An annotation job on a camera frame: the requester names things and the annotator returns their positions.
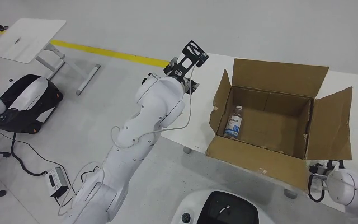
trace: white cable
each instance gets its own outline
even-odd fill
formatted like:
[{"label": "white cable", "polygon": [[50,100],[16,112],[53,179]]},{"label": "white cable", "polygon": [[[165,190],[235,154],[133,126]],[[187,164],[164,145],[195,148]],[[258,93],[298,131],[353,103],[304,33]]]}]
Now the white cable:
[{"label": "white cable", "polygon": [[[144,133],[142,134],[141,136],[139,136],[137,139],[140,139],[142,136],[146,135],[146,134],[151,134],[151,133],[157,133],[157,132],[166,132],[168,130],[179,130],[179,129],[184,129],[186,128],[188,125],[189,125],[189,122],[190,122],[190,118],[191,118],[191,77],[192,77],[192,74],[194,72],[194,68],[196,67],[196,64],[193,66],[192,70],[191,70],[191,73],[190,73],[190,83],[189,83],[189,101],[190,101],[190,112],[189,112],[189,118],[188,118],[188,122],[186,123],[186,125],[184,125],[183,127],[180,127],[180,128],[167,128],[167,129],[164,129],[164,130],[155,130],[155,131],[152,131],[152,132],[147,132],[147,133]],[[132,147],[133,145],[135,145],[135,143],[133,143],[131,146],[129,147],[122,147],[122,146],[119,146],[116,144],[116,142],[113,140],[113,137],[112,137],[112,132],[113,132],[113,129],[115,128],[118,128],[118,130],[120,131],[121,129],[118,127],[118,126],[114,126],[112,127],[111,129],[111,140],[112,140],[112,143],[118,147],[118,148],[130,148]]]},{"label": "white cable", "polygon": [[[83,206],[83,208],[81,209],[81,211],[79,212],[79,214],[77,215],[77,217],[75,218],[75,220],[73,221],[73,223],[75,223],[75,222],[77,221],[77,219],[79,218],[79,216],[81,215],[81,213],[83,212],[83,210],[85,209],[85,207],[89,204],[89,202],[92,200],[92,198],[97,194],[97,192],[99,191],[99,189],[101,188],[101,186],[102,186],[102,184],[103,184],[103,181],[105,180],[105,171],[104,171],[104,169],[103,169],[102,164],[100,164],[99,162],[89,162],[89,163],[87,163],[86,165],[84,165],[84,166],[79,170],[79,172],[77,173],[76,177],[74,178],[74,180],[73,180],[73,182],[72,182],[70,188],[71,188],[71,187],[74,185],[74,183],[76,182],[78,175],[79,175],[79,174],[82,172],[82,170],[83,170],[86,166],[88,166],[89,164],[97,164],[97,165],[100,167],[100,170],[102,170],[103,177],[102,177],[100,186],[99,186],[99,187],[97,188],[97,190],[94,192],[93,196],[91,196],[91,198],[87,200],[87,202],[85,203],[85,205]],[[63,201],[62,201],[62,203],[61,203],[60,208],[58,209],[58,213],[57,213],[58,216],[63,216],[63,215],[65,215],[65,214],[67,213],[67,211],[66,211],[66,212],[60,214],[60,211],[61,211],[61,208],[62,208],[62,205],[63,205],[64,201],[66,200],[66,197],[68,196],[68,193],[69,193],[69,191],[67,191],[67,194],[66,194],[66,196],[64,197],[64,199],[63,199]]]}]

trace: yellow floor line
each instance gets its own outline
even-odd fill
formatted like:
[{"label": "yellow floor line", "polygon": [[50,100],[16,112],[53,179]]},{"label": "yellow floor line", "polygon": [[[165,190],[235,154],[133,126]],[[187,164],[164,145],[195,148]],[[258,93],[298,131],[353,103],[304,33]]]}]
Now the yellow floor line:
[{"label": "yellow floor line", "polygon": [[73,43],[64,42],[64,41],[60,41],[60,40],[53,40],[53,41],[51,41],[51,43],[53,45],[62,46],[64,48],[80,50],[80,51],[83,51],[83,52],[90,52],[90,53],[93,53],[93,54],[104,55],[104,56],[111,57],[111,58],[129,60],[131,62],[137,62],[137,63],[141,63],[141,64],[148,64],[150,66],[156,66],[156,67],[161,67],[161,68],[165,68],[165,66],[167,66],[167,64],[169,63],[166,60],[159,60],[159,59],[155,59],[155,58],[147,58],[147,57],[139,56],[139,55],[135,55],[135,54],[127,54],[127,53],[122,53],[122,52],[115,52],[113,50],[94,48],[94,47],[91,47],[91,46],[85,46],[85,45],[81,45],[81,44],[73,44]]}]

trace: black cable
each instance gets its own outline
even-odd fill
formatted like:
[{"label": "black cable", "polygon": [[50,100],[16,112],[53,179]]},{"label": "black cable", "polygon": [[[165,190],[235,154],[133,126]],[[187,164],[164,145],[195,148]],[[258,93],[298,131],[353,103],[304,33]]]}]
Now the black cable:
[{"label": "black cable", "polygon": [[90,173],[90,172],[96,172],[96,168],[100,168],[100,167],[99,167],[99,166],[95,166],[95,168],[93,168],[93,170],[88,171],[88,172],[83,172],[83,173],[81,174],[81,181],[83,182],[83,175],[84,175],[84,174],[88,174],[88,173]]},{"label": "black cable", "polygon": [[[66,202],[65,204],[62,205],[62,207],[66,206],[71,200],[72,200],[73,196],[68,200],[68,202]],[[58,202],[57,198],[54,198],[58,204],[58,206],[61,206],[60,203]]]},{"label": "black cable", "polygon": [[31,176],[42,176],[42,175],[44,175],[44,174],[47,174],[47,171],[44,171],[44,172],[39,173],[39,174],[35,174],[35,173],[29,171],[29,170],[26,168],[25,164],[23,164],[23,161],[22,161],[19,157],[17,157],[17,156],[15,155],[14,151],[13,151],[13,147],[14,147],[14,144],[15,144],[15,140],[16,140],[16,132],[13,133],[13,138],[12,138],[12,143],[11,143],[11,150],[10,150],[10,152],[11,152],[12,156],[13,156],[15,159],[17,159],[17,161],[20,163],[22,169],[23,169],[25,172],[27,172],[27,174],[30,174]]},{"label": "black cable", "polygon": [[314,176],[315,176],[314,174],[311,174],[311,175],[309,176],[309,178],[308,178],[308,185],[307,185],[307,188],[308,188],[308,196],[309,196],[309,198],[310,198],[312,201],[318,203],[318,202],[321,202],[321,201],[323,200],[323,198],[324,198],[323,181],[321,181],[321,182],[322,182],[321,197],[320,197],[319,199],[313,198],[313,196],[311,195],[311,185],[312,185],[312,180],[313,180]]},{"label": "black cable", "polygon": [[[13,140],[12,138],[10,138],[10,137],[4,135],[3,133],[0,133],[0,134],[1,134],[2,136],[4,136],[5,138],[8,138],[8,139],[10,139],[10,140]],[[61,164],[59,164],[59,163],[57,163],[57,162],[54,162],[54,161],[47,160],[47,159],[43,158],[43,157],[33,148],[33,146],[31,146],[31,145],[28,144],[27,142],[22,142],[22,141],[18,141],[18,140],[15,140],[15,142],[21,142],[21,143],[23,143],[23,144],[26,144],[26,145],[30,146],[30,148],[31,148],[41,159],[43,159],[43,160],[45,160],[45,161],[47,161],[47,162],[51,162],[51,163],[53,163],[53,164],[59,165],[60,167],[62,167],[62,169],[65,171],[65,175],[66,175],[66,178],[67,178],[67,180],[68,180],[68,184],[71,185],[71,181],[69,180],[69,177],[68,177],[68,175],[67,175],[66,169],[65,169],[65,167],[64,167],[63,165],[61,165]]]}]

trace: cable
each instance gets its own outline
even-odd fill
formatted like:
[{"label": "cable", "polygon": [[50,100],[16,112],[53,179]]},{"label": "cable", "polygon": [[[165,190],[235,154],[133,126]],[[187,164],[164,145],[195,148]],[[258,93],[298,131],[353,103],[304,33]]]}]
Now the cable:
[{"label": "cable", "polygon": [[[8,139],[10,139],[10,140],[13,140],[12,138],[10,138],[10,137],[4,135],[3,133],[0,133],[0,134],[1,134],[2,136],[4,136],[5,138],[8,138]],[[47,161],[47,162],[51,162],[52,164],[59,165],[59,166],[63,169],[63,171],[65,172],[65,175],[66,175],[66,178],[67,178],[67,180],[68,180],[68,183],[71,185],[71,181],[69,180],[69,177],[68,177],[68,175],[67,175],[66,169],[65,169],[65,167],[64,167],[63,165],[61,165],[61,164],[59,164],[59,163],[57,163],[57,162],[54,162],[54,161],[47,160],[47,159],[43,158],[43,157],[33,148],[33,146],[31,146],[31,145],[28,144],[27,142],[22,142],[22,141],[19,141],[19,140],[15,140],[15,142],[21,142],[21,143],[23,143],[23,144],[26,144],[26,145],[30,146],[30,148],[31,148],[41,159],[43,159],[43,160],[45,160],[45,161]]]},{"label": "cable", "polygon": [[[191,70],[191,73],[190,73],[190,83],[189,83],[189,101],[190,101],[190,112],[189,112],[189,118],[188,118],[188,122],[186,123],[186,125],[184,125],[183,127],[180,127],[180,128],[167,128],[167,129],[164,129],[164,130],[155,130],[155,131],[152,131],[152,132],[147,132],[147,133],[144,133],[142,134],[141,136],[139,136],[137,139],[140,139],[142,136],[146,135],[146,134],[151,134],[151,133],[158,133],[158,132],[166,132],[168,130],[179,130],[179,129],[184,129],[186,128],[188,125],[189,125],[189,122],[190,122],[190,118],[191,118],[191,77],[192,77],[192,74],[194,72],[194,68],[196,67],[196,64],[197,62],[195,63],[195,65],[193,66],[192,70]],[[114,126],[112,127],[111,129],[111,140],[112,140],[112,143],[118,147],[118,148],[130,148],[132,147],[133,145],[135,145],[135,143],[133,143],[131,146],[129,147],[121,147],[119,145],[116,144],[116,142],[113,140],[113,137],[112,137],[112,132],[113,132],[113,129],[115,128],[118,128],[118,130],[120,130],[120,128],[118,126]]]},{"label": "cable", "polygon": [[[74,219],[74,221],[73,221],[72,223],[75,223],[75,222],[77,221],[77,219],[79,218],[79,216],[81,215],[81,213],[83,212],[83,210],[85,209],[85,207],[89,204],[89,202],[92,200],[92,198],[97,194],[97,192],[99,191],[99,189],[101,188],[101,186],[102,186],[102,184],[103,184],[103,181],[105,180],[105,171],[104,171],[104,169],[103,169],[103,167],[102,167],[102,164],[100,164],[99,162],[89,162],[89,163],[87,163],[86,165],[84,165],[84,166],[79,170],[79,172],[77,173],[76,177],[75,177],[74,180],[73,180],[73,183],[71,184],[71,187],[72,187],[73,184],[76,182],[77,177],[78,177],[78,175],[81,173],[81,171],[82,171],[86,166],[88,166],[89,164],[98,164],[100,170],[102,170],[103,177],[102,177],[102,180],[101,180],[101,184],[100,184],[100,186],[97,188],[97,190],[93,193],[93,195],[90,197],[90,199],[88,199],[87,202],[84,204],[83,208],[81,209],[81,211],[79,212],[79,214],[77,215],[77,217]],[[58,213],[57,213],[58,216],[63,216],[64,214],[67,213],[67,211],[66,211],[66,212],[60,214],[62,205],[63,205],[64,201],[66,200],[66,197],[68,196],[68,193],[69,193],[69,191],[66,193],[66,196],[63,198],[63,201],[62,201],[62,203],[61,203],[61,206],[60,206],[60,208],[58,209]]]},{"label": "cable", "polygon": [[36,174],[36,173],[33,173],[33,172],[29,171],[29,170],[26,168],[26,166],[25,166],[25,164],[23,163],[23,161],[22,161],[18,156],[16,156],[16,155],[15,155],[15,152],[13,151],[13,147],[14,147],[14,144],[15,144],[15,140],[16,140],[16,132],[13,133],[13,138],[12,138],[12,143],[11,143],[11,150],[10,150],[10,152],[11,152],[12,156],[20,163],[22,169],[23,169],[27,174],[29,174],[29,175],[31,175],[31,176],[42,176],[42,175],[44,175],[44,174],[47,174],[47,171],[46,171],[46,170],[43,171],[43,172],[41,172],[41,173],[39,173],[39,174]]},{"label": "cable", "polygon": [[83,172],[83,173],[81,174],[81,181],[84,182],[84,181],[83,181],[83,178],[82,178],[84,174],[89,174],[89,173],[91,173],[91,172],[96,172],[96,168],[100,168],[100,167],[99,167],[99,166],[95,166],[95,168],[93,168],[93,170],[88,171],[88,172]]},{"label": "cable", "polygon": [[316,175],[311,174],[311,175],[309,176],[309,178],[308,178],[308,185],[307,185],[307,188],[308,188],[308,196],[309,196],[309,198],[310,198],[312,201],[314,201],[314,202],[316,202],[316,203],[319,203],[319,202],[321,202],[321,201],[323,200],[323,198],[324,198],[323,180],[321,180],[321,182],[322,182],[321,197],[318,198],[318,199],[315,199],[315,198],[313,198],[313,196],[312,196],[312,194],[311,194],[312,180],[313,180],[313,178],[314,178],[315,176],[316,176]]},{"label": "cable", "polygon": [[[66,202],[62,207],[65,207],[71,200],[72,200],[73,196],[68,200],[68,202]],[[58,206],[61,206],[60,203],[58,203],[57,198],[54,198],[58,204]]]}]

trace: white tabletop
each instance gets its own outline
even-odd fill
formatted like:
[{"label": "white tabletop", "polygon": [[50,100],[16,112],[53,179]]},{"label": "white tabletop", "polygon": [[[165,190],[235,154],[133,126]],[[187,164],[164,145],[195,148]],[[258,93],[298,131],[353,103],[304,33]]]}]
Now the white tabletop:
[{"label": "white tabletop", "polygon": [[[208,54],[209,59],[200,68],[195,68],[192,79],[200,84],[192,94],[192,114],[189,125],[185,129],[163,132],[162,136],[195,151],[205,153],[215,133],[209,125],[210,113],[213,109],[213,99],[219,87],[224,69],[228,71],[231,82],[234,58],[230,56]],[[343,90],[347,87],[358,86],[358,75],[328,71],[317,98],[322,98]],[[180,127],[185,124],[189,117],[189,97],[184,97],[186,107],[170,128]],[[354,88],[350,129],[351,136],[358,136],[358,92]],[[358,139],[351,138],[352,149],[358,148]]]},{"label": "white tabletop", "polygon": [[0,57],[30,63],[65,23],[66,20],[19,19],[0,36]]}]

